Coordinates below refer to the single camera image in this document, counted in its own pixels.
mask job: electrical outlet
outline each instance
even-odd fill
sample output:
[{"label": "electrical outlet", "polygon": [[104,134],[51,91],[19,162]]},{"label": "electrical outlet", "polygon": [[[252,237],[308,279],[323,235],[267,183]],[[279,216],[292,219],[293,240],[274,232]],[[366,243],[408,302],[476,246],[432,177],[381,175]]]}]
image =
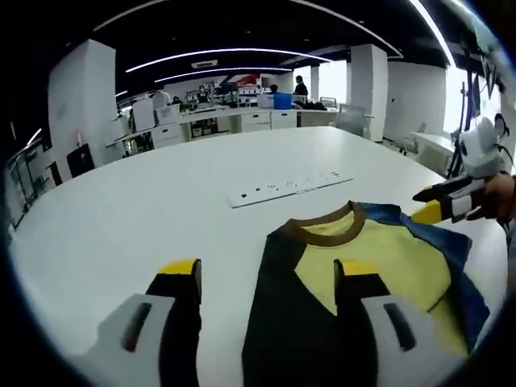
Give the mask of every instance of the electrical outlet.
[{"label": "electrical outlet", "polygon": [[352,180],[344,174],[331,171],[320,173],[313,177],[289,179],[283,183],[256,184],[248,187],[238,187],[228,192],[229,203],[232,208],[249,206],[251,204],[266,202],[289,195],[303,194],[305,192],[327,187],[329,185],[343,183]]}]

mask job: t-shirt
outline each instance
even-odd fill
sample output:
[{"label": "t-shirt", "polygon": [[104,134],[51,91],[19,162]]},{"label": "t-shirt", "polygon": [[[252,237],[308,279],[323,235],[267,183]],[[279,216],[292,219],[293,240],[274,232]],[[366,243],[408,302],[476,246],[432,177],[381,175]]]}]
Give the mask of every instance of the t-shirt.
[{"label": "t-shirt", "polygon": [[391,294],[438,323],[439,342],[471,351],[489,316],[464,274],[471,240],[414,223],[398,206],[349,202],[290,219],[267,238],[243,346],[244,384],[324,385],[352,370],[336,326],[334,261],[378,268]]}]

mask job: window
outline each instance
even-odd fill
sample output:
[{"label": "window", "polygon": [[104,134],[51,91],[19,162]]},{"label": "window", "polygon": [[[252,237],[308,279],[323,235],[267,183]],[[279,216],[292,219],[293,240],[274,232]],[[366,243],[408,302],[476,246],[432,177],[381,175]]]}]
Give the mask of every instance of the window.
[{"label": "window", "polygon": [[346,103],[347,62],[345,60],[319,65],[319,97],[335,98],[337,103]]},{"label": "window", "polygon": [[300,67],[299,69],[294,69],[293,71],[293,87],[296,87],[296,77],[301,75],[303,77],[303,83],[308,90],[308,98],[312,96],[312,74],[310,66]]},{"label": "window", "polygon": [[[462,108],[462,85],[468,88],[468,72],[457,68],[446,70],[446,109],[444,114],[444,131],[451,133],[459,128]],[[494,124],[494,115],[501,110],[501,95],[498,86],[495,85],[491,98],[489,98],[485,79],[479,77],[481,91],[481,115],[472,119],[471,128],[474,128],[484,117]],[[468,112],[468,101],[464,104],[464,119]]]}]

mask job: white round table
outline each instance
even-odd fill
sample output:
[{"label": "white round table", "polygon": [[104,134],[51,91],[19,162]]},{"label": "white round table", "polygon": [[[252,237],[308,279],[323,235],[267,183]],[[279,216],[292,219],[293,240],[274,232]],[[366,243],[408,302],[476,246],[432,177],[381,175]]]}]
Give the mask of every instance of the white round table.
[{"label": "white round table", "polygon": [[[339,170],[352,181],[231,209],[235,184]],[[46,193],[19,225],[15,270],[42,326],[65,354],[93,345],[98,324],[156,270],[202,260],[201,386],[242,385],[241,351],[266,235],[347,200],[393,203],[443,179],[381,145],[333,127],[227,135],[114,162]],[[505,234],[494,221],[439,224],[468,235],[465,267],[491,310],[506,292]]]}]

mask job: ceiling light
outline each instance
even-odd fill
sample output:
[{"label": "ceiling light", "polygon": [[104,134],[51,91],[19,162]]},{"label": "ceiling light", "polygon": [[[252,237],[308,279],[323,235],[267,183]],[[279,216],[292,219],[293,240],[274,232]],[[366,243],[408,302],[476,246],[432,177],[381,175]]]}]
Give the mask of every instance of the ceiling light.
[{"label": "ceiling light", "polygon": [[322,58],[316,55],[303,54],[302,52],[294,52],[294,51],[285,51],[285,50],[275,50],[272,48],[219,48],[215,50],[204,50],[204,51],[196,51],[196,52],[186,52],[184,54],[167,56],[166,58],[161,58],[157,60],[153,60],[152,62],[140,64],[138,66],[132,67],[126,70],[126,73],[130,73],[131,71],[135,71],[141,69],[143,67],[147,67],[150,65],[155,65],[156,63],[165,62],[166,60],[184,58],[186,56],[195,56],[202,54],[213,54],[216,52],[271,52],[272,54],[286,54],[286,55],[294,55],[294,56],[304,56],[305,58],[312,58],[317,60],[323,60],[325,62],[333,62],[331,59]]},{"label": "ceiling light", "polygon": [[36,133],[31,137],[31,139],[29,139],[29,142],[27,143],[27,146],[32,144],[32,141],[35,140],[35,138],[38,136],[39,133],[41,133],[41,128],[36,131]]},{"label": "ceiling light", "polygon": [[240,70],[292,71],[292,69],[279,69],[276,67],[231,67],[229,69],[211,69],[211,70],[195,71],[193,73],[185,73],[185,74],[180,74],[180,75],[172,75],[171,77],[158,79],[158,80],[154,81],[154,83],[167,81],[169,79],[174,79],[174,78],[188,77],[189,75],[214,73],[216,71],[240,71]]},{"label": "ceiling light", "polygon": [[446,44],[446,40],[444,40],[444,36],[437,27],[437,24],[435,24],[433,18],[428,13],[427,9],[421,4],[419,0],[409,0],[410,4],[416,9],[416,11],[421,15],[421,17],[425,20],[428,27],[432,30],[432,33],[434,34],[435,38],[439,42],[439,45],[444,51],[444,55],[446,55],[448,62],[451,67],[457,67],[455,60],[453,59],[452,52],[450,51],[450,48]]}]

